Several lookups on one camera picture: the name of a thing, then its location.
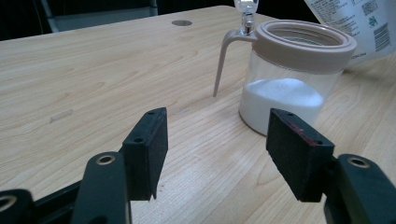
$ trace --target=container handle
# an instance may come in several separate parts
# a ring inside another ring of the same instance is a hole
[[[249,34],[249,35],[244,35],[244,34],[241,34],[241,31],[238,31],[238,30],[231,30],[224,36],[224,39],[221,44],[218,73],[216,75],[215,89],[213,91],[213,97],[216,97],[216,95],[218,94],[221,72],[222,72],[222,68],[224,65],[225,53],[227,51],[227,48],[232,42],[234,42],[236,40],[242,40],[242,41],[247,41],[247,42],[256,42],[257,37],[254,35],[254,33]]]

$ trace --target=sugar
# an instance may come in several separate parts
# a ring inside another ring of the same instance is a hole
[[[239,112],[248,126],[267,135],[271,108],[287,110],[312,124],[322,105],[323,97],[298,79],[260,79],[244,88]]]

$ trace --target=plastic bag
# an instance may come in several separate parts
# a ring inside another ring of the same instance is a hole
[[[358,48],[349,64],[396,50],[396,0],[305,0],[322,24],[353,36]]]

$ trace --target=table surface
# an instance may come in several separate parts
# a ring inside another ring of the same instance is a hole
[[[212,97],[221,40],[239,24],[234,8],[211,7],[0,42],[0,190],[39,199],[80,180],[90,157],[166,106],[158,198],[132,202],[135,223],[325,223],[325,197],[297,202],[239,117],[249,43],[231,44]],[[349,67],[314,125],[335,156],[375,161],[393,184],[395,71],[396,53]]]

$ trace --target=beige lid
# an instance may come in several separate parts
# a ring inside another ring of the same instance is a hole
[[[306,21],[264,22],[254,35],[252,47],[265,61],[314,74],[343,70],[357,47],[350,35]]]

